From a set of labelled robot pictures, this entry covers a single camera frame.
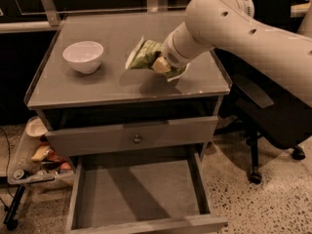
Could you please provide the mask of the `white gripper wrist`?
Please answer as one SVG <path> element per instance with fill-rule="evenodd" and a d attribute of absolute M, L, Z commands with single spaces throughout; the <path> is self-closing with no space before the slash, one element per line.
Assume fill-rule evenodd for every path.
<path fill-rule="evenodd" d="M 165 39 L 162 57 L 154 61 L 152 69 L 158 73 L 167 73 L 171 70 L 171 66 L 184 67 L 208 49 L 207 44 L 201 44 L 193 38 L 183 22 Z"/>

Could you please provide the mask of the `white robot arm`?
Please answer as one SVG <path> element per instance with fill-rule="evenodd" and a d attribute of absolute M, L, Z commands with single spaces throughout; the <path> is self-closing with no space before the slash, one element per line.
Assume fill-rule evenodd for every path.
<path fill-rule="evenodd" d="M 214 48 L 244 60 L 312 106 L 312 39 L 255 20 L 252 0 L 191 0 L 153 69 L 182 68 Z"/>

